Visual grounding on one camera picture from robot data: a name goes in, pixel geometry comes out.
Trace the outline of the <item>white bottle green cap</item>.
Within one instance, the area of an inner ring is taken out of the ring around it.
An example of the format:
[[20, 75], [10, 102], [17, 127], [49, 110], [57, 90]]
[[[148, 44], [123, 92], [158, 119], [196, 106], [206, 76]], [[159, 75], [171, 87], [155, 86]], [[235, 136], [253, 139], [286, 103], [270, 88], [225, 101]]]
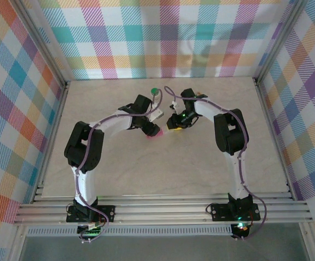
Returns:
[[152, 88], [150, 91], [152, 95], [152, 103], [153, 105], [158, 104], [161, 101], [161, 94], [158, 88]]

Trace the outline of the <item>left controller board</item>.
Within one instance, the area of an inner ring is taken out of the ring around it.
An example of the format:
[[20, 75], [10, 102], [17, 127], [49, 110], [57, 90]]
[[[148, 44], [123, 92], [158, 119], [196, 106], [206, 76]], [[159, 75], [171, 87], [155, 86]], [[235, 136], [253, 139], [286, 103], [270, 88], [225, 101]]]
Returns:
[[100, 222], [91, 223], [86, 226], [77, 227], [77, 235], [81, 243], [91, 243], [95, 238], [99, 237], [102, 232], [103, 225]]

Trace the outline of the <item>controller board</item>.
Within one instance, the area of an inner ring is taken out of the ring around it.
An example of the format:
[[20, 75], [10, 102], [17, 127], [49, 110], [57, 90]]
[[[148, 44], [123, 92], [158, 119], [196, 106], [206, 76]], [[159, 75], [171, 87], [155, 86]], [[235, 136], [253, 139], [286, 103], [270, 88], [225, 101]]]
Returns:
[[231, 225], [231, 237], [234, 239], [246, 238], [250, 233], [251, 225], [248, 223], [237, 223]]
[[91, 223], [86, 226], [77, 227], [77, 235], [81, 243], [91, 243], [95, 238], [99, 237], [102, 232], [103, 225], [100, 222]]

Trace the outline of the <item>right controller board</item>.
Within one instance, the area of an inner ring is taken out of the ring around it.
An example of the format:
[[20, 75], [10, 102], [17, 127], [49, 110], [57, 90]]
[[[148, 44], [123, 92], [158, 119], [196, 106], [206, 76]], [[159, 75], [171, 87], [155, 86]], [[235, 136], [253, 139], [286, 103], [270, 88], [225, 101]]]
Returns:
[[234, 239], [246, 238], [250, 233], [251, 225], [248, 223], [237, 223], [231, 225], [231, 237]]

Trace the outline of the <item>aluminium front rail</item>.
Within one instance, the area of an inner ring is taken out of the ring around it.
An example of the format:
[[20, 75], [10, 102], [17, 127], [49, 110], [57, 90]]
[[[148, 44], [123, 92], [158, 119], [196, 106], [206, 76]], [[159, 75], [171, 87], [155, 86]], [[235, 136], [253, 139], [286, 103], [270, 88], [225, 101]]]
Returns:
[[[261, 193], [254, 200], [260, 216], [267, 223], [311, 222], [312, 213], [305, 201], [295, 201], [288, 192]], [[115, 225], [199, 225], [211, 224], [205, 208], [210, 203], [227, 203], [227, 194], [210, 195], [135, 195], [100, 196], [100, 205], [114, 205]], [[16, 225], [65, 225], [66, 207], [71, 197], [35, 196], [22, 204], [15, 217]]]

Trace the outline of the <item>aluminium side rail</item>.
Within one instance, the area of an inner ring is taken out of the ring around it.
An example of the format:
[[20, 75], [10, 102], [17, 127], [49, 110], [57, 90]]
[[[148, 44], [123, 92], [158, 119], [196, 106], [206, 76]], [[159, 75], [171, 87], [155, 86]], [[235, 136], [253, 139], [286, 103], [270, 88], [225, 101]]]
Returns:
[[286, 185], [288, 187], [288, 192], [291, 194], [291, 198], [293, 200], [296, 200], [297, 199], [296, 198], [296, 194], [295, 194], [294, 188], [292, 187], [291, 179], [290, 179], [290, 176], [289, 176], [288, 171], [287, 171], [287, 167], [286, 167], [286, 164], [285, 164], [285, 161], [284, 161], [284, 158], [283, 158], [283, 154], [280, 151], [278, 138], [277, 138], [276, 133], [275, 133], [275, 128], [274, 128], [274, 125], [273, 125], [273, 121], [271, 119], [271, 116], [270, 116], [269, 109], [268, 109], [268, 106], [266, 104], [266, 101], [264, 100], [264, 95], [263, 95], [263, 93], [261, 91], [260, 84], [257, 82], [257, 80], [255, 78], [252, 78], [252, 80], [253, 80], [253, 83], [254, 83], [254, 87], [255, 87], [257, 96], [258, 96], [259, 101], [260, 101], [261, 108], [263, 110], [264, 117], [266, 119], [266, 123], [268, 125], [268, 129], [269, 129], [270, 136], [271, 136], [271, 139], [272, 139], [274, 147], [275, 147], [275, 151], [276, 151], [277, 157], [279, 159], [281, 168], [282, 168], [283, 173], [285, 175], [285, 180], [286, 180]]
[[62, 112], [63, 112], [64, 107], [65, 107], [65, 103], [66, 103], [70, 84], [71, 84], [71, 81], [68, 81], [65, 83], [65, 85], [62, 88], [59, 106], [58, 106], [58, 109], [57, 109], [56, 114], [55, 114], [54, 122], [52, 124], [51, 133], [50, 133], [50, 137], [48, 139], [48, 143], [46, 146], [46, 151], [45, 151], [43, 159], [42, 159], [42, 164], [41, 164], [40, 170], [36, 176], [35, 184], [33, 186], [32, 194], [31, 194], [31, 197], [29, 200], [29, 204], [34, 203], [34, 198], [37, 195], [37, 190], [39, 188], [43, 188], [43, 186], [44, 186], [45, 177], [46, 177], [46, 173], [47, 173], [47, 169], [48, 169], [48, 164], [49, 164], [52, 152], [53, 152], [54, 143], [55, 143], [57, 131], [59, 128], [60, 120], [62, 117]]

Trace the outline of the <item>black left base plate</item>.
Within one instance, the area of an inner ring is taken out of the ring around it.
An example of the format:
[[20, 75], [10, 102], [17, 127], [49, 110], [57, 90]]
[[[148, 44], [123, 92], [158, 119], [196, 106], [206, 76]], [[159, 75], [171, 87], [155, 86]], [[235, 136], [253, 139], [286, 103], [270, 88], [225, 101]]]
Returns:
[[[109, 222], [114, 221], [115, 217], [115, 206], [113, 205], [103, 205], [95, 206], [95, 208], [105, 214]], [[88, 207], [80, 205], [76, 207], [74, 205], [69, 205], [66, 207], [67, 216], [66, 222], [105, 222], [106, 218], [103, 215], [100, 215], [98, 212], [89, 209]]]

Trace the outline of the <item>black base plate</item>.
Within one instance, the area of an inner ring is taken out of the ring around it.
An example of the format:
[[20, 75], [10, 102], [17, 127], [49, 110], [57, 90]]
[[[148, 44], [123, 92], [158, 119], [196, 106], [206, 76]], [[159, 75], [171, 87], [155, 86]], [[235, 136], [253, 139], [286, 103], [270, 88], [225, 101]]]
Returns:
[[210, 207], [210, 213], [213, 222], [261, 220], [258, 205], [255, 203], [249, 210], [245, 210], [244, 213], [239, 216], [234, 216], [227, 204], [212, 204]]
[[[95, 208], [105, 214], [109, 222], [114, 221], [115, 217], [115, 206], [113, 205], [103, 205], [95, 206]], [[98, 212], [89, 209], [88, 207], [80, 205], [76, 207], [74, 205], [69, 205], [66, 207], [67, 216], [66, 222], [105, 222], [106, 218], [103, 215], [100, 215]]]

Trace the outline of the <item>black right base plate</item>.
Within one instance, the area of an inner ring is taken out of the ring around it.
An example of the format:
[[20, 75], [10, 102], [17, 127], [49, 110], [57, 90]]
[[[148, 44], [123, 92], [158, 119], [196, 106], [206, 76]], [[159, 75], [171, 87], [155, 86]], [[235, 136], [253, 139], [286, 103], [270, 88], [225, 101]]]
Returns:
[[227, 204], [212, 204], [210, 207], [210, 213], [213, 222], [261, 220], [258, 205], [255, 203], [249, 210], [245, 210], [244, 213], [239, 216], [234, 216]]

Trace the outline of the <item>aluminium rear frame post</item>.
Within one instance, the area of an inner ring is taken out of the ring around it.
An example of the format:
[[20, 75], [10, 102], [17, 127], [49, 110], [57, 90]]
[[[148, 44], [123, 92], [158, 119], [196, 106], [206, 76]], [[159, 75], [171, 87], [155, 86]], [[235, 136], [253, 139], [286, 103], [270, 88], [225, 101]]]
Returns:
[[28, 9], [24, 6], [22, 0], [9, 0], [15, 11], [17, 12], [22, 23], [26, 27], [30, 37], [36, 44], [36, 47], [40, 51], [42, 57], [44, 58], [46, 64], [49, 66], [52, 74], [56, 77], [57, 82], [62, 86], [63, 89], [67, 88], [67, 80], [63, 77], [61, 70], [59, 69], [56, 61], [54, 60], [52, 53], [48, 49], [46, 42], [43, 40], [40, 31], [35, 25], [33, 19], [31, 18]]
[[274, 19], [272, 29], [269, 30], [267, 46], [253, 73], [253, 81], [256, 86], [259, 86], [268, 74], [308, 0], [283, 0], [283, 3], [287, 4], [284, 8], [279, 8], [275, 14], [277, 18]]

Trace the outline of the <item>aluminium frame leg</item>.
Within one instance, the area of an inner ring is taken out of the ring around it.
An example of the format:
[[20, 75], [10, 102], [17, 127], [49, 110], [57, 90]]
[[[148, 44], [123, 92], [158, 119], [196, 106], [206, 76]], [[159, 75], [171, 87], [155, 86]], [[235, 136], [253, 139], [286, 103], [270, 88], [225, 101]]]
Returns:
[[299, 227], [310, 261], [315, 261], [315, 231], [310, 222], [300, 222]]
[[22, 253], [25, 238], [28, 233], [27, 226], [18, 226], [12, 241], [12, 247], [8, 255], [7, 261], [19, 261]]

